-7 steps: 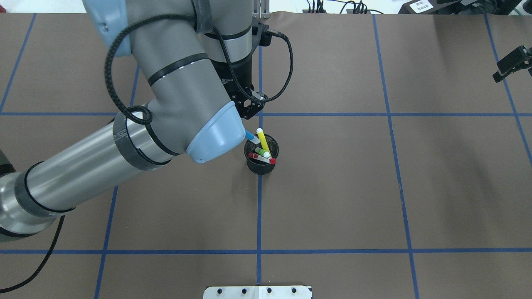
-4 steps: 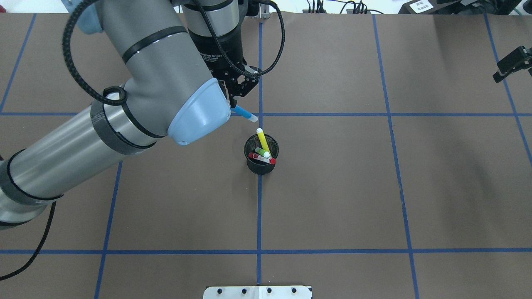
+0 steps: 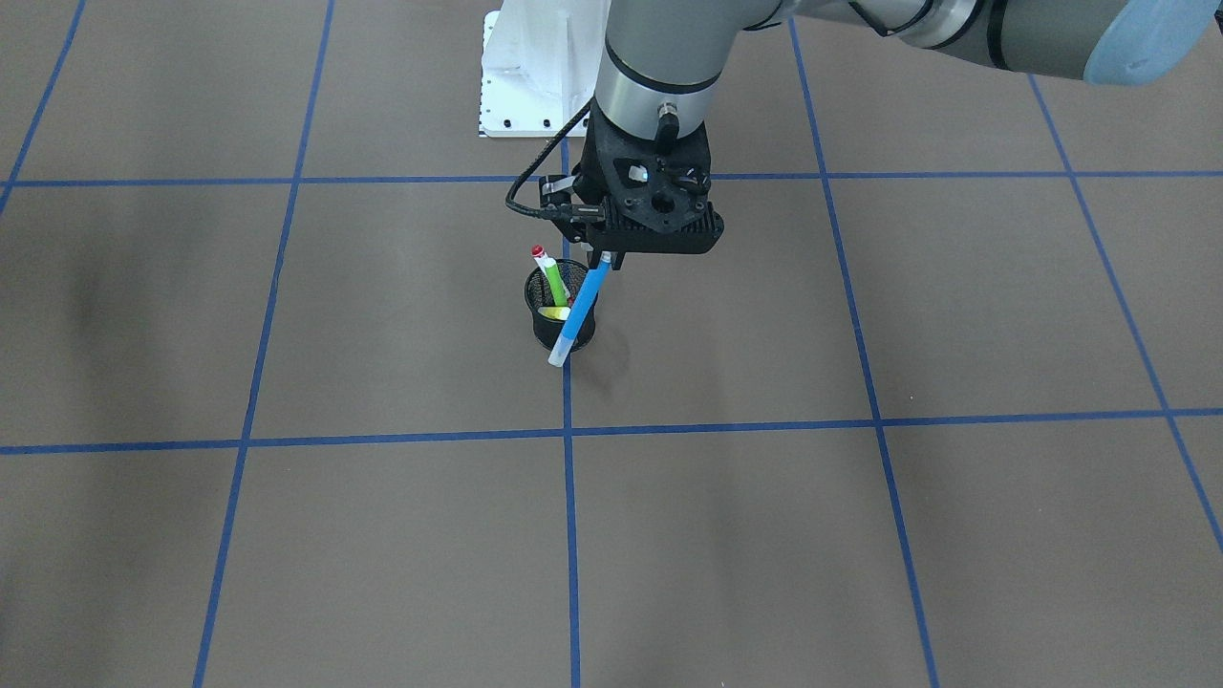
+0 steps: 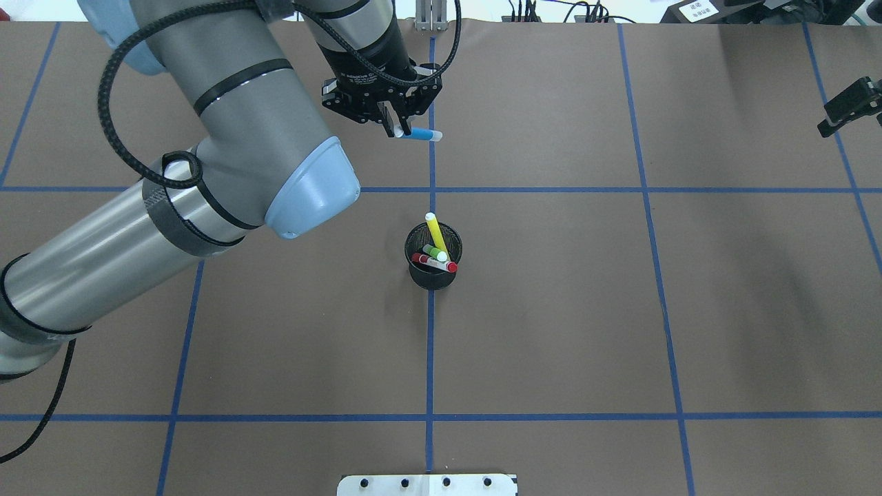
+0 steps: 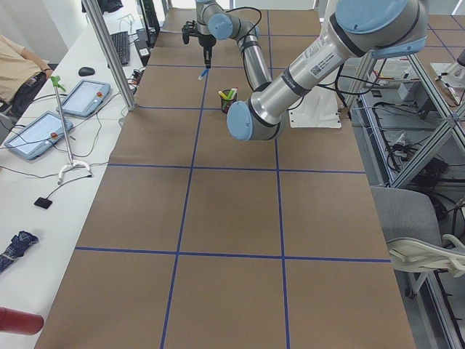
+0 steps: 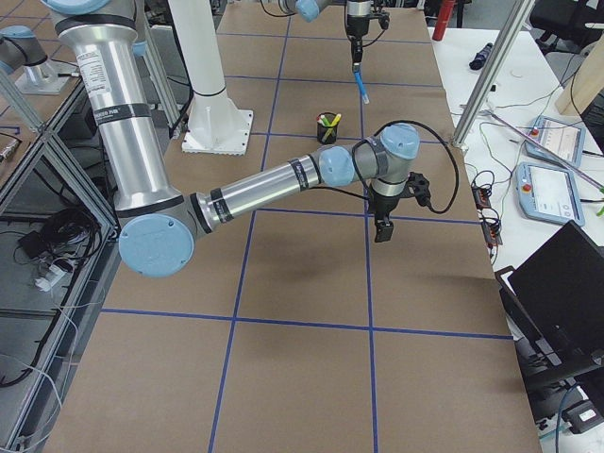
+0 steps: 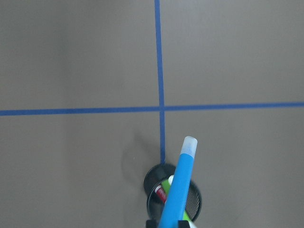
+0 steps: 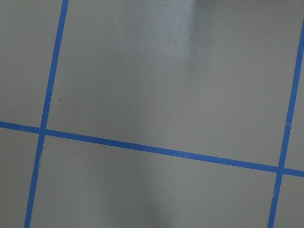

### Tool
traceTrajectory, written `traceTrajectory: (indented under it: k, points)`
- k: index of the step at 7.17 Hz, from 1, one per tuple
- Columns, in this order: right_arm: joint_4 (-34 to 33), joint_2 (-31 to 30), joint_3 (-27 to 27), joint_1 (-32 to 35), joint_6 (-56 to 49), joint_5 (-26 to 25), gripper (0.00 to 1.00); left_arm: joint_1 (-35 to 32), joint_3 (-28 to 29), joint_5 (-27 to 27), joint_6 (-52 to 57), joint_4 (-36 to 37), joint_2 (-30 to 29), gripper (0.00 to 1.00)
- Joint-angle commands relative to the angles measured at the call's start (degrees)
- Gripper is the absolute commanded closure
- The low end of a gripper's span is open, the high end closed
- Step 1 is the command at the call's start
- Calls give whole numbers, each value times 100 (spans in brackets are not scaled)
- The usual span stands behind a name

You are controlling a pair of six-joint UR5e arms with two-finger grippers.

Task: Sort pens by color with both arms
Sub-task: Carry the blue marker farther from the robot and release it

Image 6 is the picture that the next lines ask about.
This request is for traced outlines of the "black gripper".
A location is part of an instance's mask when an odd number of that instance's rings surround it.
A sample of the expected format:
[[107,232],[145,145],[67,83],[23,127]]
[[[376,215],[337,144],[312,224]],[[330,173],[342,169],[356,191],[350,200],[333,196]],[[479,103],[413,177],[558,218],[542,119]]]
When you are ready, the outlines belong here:
[[376,242],[390,241],[394,232],[394,223],[389,218],[391,212],[397,207],[400,194],[384,195],[369,187],[369,212],[375,217]]
[[363,37],[369,31],[369,16],[345,16],[345,32],[350,41],[350,52],[353,67],[359,67],[363,56]]

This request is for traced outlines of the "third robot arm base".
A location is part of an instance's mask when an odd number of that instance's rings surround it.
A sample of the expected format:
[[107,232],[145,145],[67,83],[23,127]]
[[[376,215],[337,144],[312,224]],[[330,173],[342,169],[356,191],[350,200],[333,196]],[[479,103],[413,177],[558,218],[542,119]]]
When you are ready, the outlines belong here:
[[24,94],[58,95],[79,76],[74,63],[51,60],[29,27],[11,25],[1,29],[1,70],[10,76],[19,69],[16,86]]

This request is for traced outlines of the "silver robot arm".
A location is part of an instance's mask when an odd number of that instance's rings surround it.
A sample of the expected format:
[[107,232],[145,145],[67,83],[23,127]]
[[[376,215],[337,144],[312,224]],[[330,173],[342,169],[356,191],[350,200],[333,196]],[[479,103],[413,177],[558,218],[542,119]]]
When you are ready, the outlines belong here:
[[393,233],[397,206],[420,147],[398,120],[349,146],[324,146],[210,193],[182,194],[170,182],[135,54],[145,23],[139,1],[51,1],[62,44],[75,54],[94,121],[117,183],[119,253],[133,271],[168,277],[192,258],[197,239],[221,224],[317,186],[368,187],[377,239]]
[[[279,0],[277,5],[282,13],[297,14],[306,22],[316,20],[332,4],[327,0]],[[344,31],[350,43],[352,71],[361,72],[364,43],[370,23],[378,20],[380,10],[374,1],[344,2]]]

